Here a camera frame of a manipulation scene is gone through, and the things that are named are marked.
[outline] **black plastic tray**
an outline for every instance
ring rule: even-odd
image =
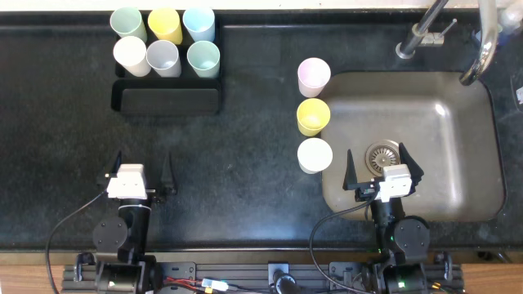
[[[158,40],[147,25],[150,11],[142,12],[147,31],[146,46]],[[113,84],[111,109],[126,115],[183,116],[217,114],[221,103],[221,68],[218,78],[200,78],[187,61],[187,50],[194,43],[181,24],[183,40],[177,45],[181,62],[179,78],[161,78],[154,69],[138,78],[115,62],[114,73],[119,78]],[[220,25],[215,19],[214,43],[220,47]]]

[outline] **sink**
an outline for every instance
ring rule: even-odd
[[[485,221],[498,214],[505,192],[489,92],[481,82],[461,85],[459,74],[331,78],[320,98],[331,110],[321,138],[333,149],[333,162],[322,173],[324,198],[333,211],[357,204],[354,192],[342,189],[348,149],[363,182],[379,175],[380,163],[394,164],[395,142],[403,142],[425,171],[416,193],[402,199],[407,215]],[[363,220],[364,211],[345,217]]]

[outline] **faucet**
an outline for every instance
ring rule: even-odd
[[[416,52],[418,46],[441,46],[443,37],[455,21],[442,33],[428,33],[428,28],[434,19],[443,10],[449,0],[436,0],[431,8],[425,13],[418,24],[413,25],[412,29],[404,42],[396,46],[396,54],[403,59],[410,59]],[[478,0],[481,17],[481,45],[477,58],[474,59],[469,70],[465,71],[459,81],[462,85],[468,86],[476,81],[489,67],[496,45],[498,44],[498,14],[496,11],[495,0]]]

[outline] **drain strainer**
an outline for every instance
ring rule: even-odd
[[[380,140],[370,145],[365,154],[367,168],[375,176],[381,176],[384,167],[400,164],[398,146],[393,140]]]

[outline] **plastic cup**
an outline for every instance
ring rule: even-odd
[[[147,19],[150,29],[160,40],[168,40],[177,45],[183,39],[181,35],[180,16],[174,8],[154,9]]]
[[[183,14],[183,25],[197,41],[214,41],[214,12],[211,8],[190,8]]]
[[[305,136],[315,136],[330,120],[330,109],[325,102],[309,98],[298,106],[296,111],[297,128]]]
[[[320,58],[306,59],[297,68],[297,84],[305,97],[317,97],[329,79],[329,65]]]
[[[122,38],[134,36],[147,42],[147,32],[138,8],[122,7],[115,10],[111,14],[110,25],[113,31]]]
[[[315,174],[329,167],[333,161],[333,150],[324,140],[310,138],[298,147],[297,160],[305,173]]]
[[[116,61],[137,77],[143,77],[150,72],[150,66],[145,58],[146,53],[145,43],[134,36],[119,39],[113,49]]]
[[[160,77],[180,77],[181,62],[178,48],[166,40],[153,42],[147,48],[147,62]]]
[[[220,50],[214,43],[198,41],[187,51],[187,61],[201,78],[217,78],[220,71]]]

